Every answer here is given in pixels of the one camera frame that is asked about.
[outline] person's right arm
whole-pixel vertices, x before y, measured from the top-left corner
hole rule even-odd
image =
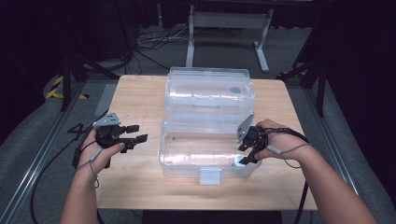
[[[286,127],[269,119],[259,122],[257,126]],[[268,145],[281,151],[287,151],[305,143],[302,139],[287,133],[270,133],[268,140]],[[300,147],[283,155],[286,159],[300,163],[318,210],[326,223],[376,223],[363,200],[313,147]],[[280,158],[268,149],[255,155],[257,160],[269,157]]]

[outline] forearm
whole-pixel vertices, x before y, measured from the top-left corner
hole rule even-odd
[[[361,198],[314,148],[301,149],[299,162],[326,223],[376,223]]]
[[[91,176],[76,173],[67,194],[61,223],[97,223],[95,183]]]

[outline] gray floor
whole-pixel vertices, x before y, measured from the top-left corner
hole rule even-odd
[[[270,72],[261,72],[255,51],[252,47],[256,31],[233,31],[233,35],[220,31],[202,31],[195,37],[195,61],[197,67],[224,67],[246,68],[252,78],[275,78],[276,74],[289,71],[291,65],[310,33],[309,29],[271,29],[264,44],[264,54],[270,67]],[[142,51],[153,60],[167,66],[184,66],[187,52],[187,41],[180,39],[160,49]],[[166,76],[167,69],[147,60],[139,54],[130,63],[131,74]],[[103,62],[107,66],[116,62]],[[115,71],[123,75],[124,69]],[[48,92],[52,85],[49,82],[43,94]],[[67,142],[75,136],[67,130],[79,123],[87,127],[98,115],[109,106],[115,80],[109,80],[100,74],[92,74],[84,86],[82,93],[89,94],[88,100],[76,100],[70,113],[65,118],[64,125],[55,137],[53,147],[45,158],[49,161],[58,153]],[[325,159],[332,164],[332,153],[329,150],[327,139],[321,133],[320,126],[315,120],[315,111],[310,108],[307,93],[298,85],[288,83],[288,91],[295,106],[296,112],[308,139],[322,153]],[[379,223],[394,223],[396,214],[388,194],[370,169],[361,151],[350,132],[343,114],[333,98],[332,91],[327,85],[325,95],[325,121],[327,123],[335,144],[347,167],[359,195],[368,204]],[[22,182],[35,155],[42,147],[51,127],[60,116],[59,110],[62,100],[50,98],[45,104],[33,112],[10,135],[0,147],[0,211],[5,211],[12,196]],[[63,152],[43,174],[35,194],[35,214],[39,223],[55,223],[64,204],[65,194],[73,177],[71,161],[78,142]],[[21,199],[21,207],[17,208],[14,223],[32,223],[29,212],[29,196]],[[101,215],[107,223],[140,223],[141,211],[129,210],[101,210]],[[283,223],[292,223],[295,211],[282,212]],[[304,212],[301,223],[308,223],[309,215]],[[314,213],[314,223],[322,223],[318,212]]]

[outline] hand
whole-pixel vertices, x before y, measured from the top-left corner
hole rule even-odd
[[[83,149],[83,151],[81,153],[81,157],[79,158],[78,170],[76,174],[81,173],[82,175],[90,175],[96,178],[96,175],[105,168],[108,160],[110,160],[113,155],[119,153],[123,148],[125,148],[125,145],[123,143],[116,144],[112,147],[104,148],[96,157],[96,159],[92,162],[91,170],[90,164],[87,162],[90,160],[92,155],[101,148],[95,142],[96,132],[97,130],[93,128],[88,133],[87,138],[84,140],[84,143],[81,146],[81,149]]]
[[[287,128],[285,125],[281,125],[279,123],[276,123],[270,119],[266,119],[263,121],[260,121],[256,124],[256,126],[260,126],[264,129],[266,128]],[[288,133],[269,133],[268,134],[268,145],[272,147],[276,147],[277,149],[281,150],[282,152],[290,150],[294,147],[300,146],[302,144],[305,144],[306,142],[296,136],[293,136]],[[299,160],[301,154],[301,150],[295,150],[289,153],[283,154],[283,157],[279,156],[275,152],[272,152],[266,148],[265,150],[261,150],[258,152],[254,158],[256,160],[262,160],[266,158],[280,158],[280,159],[292,159],[292,160]]]

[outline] transparent plastic box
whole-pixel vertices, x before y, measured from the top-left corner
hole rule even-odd
[[[223,177],[248,177],[260,166],[236,166],[237,127],[254,111],[246,69],[172,68],[165,91],[159,161],[170,177],[199,177],[204,185]]]

